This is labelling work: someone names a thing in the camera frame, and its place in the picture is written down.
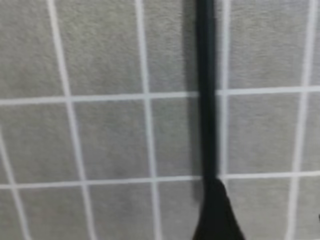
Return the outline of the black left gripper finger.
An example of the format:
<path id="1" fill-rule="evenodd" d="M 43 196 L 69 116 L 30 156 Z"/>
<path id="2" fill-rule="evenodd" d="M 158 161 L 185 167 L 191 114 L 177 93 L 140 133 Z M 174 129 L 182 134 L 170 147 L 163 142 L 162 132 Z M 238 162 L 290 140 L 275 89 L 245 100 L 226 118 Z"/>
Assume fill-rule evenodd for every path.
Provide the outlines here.
<path id="1" fill-rule="evenodd" d="M 244 240 L 223 182 L 215 178 L 204 187 L 204 201 L 194 240 Z"/>

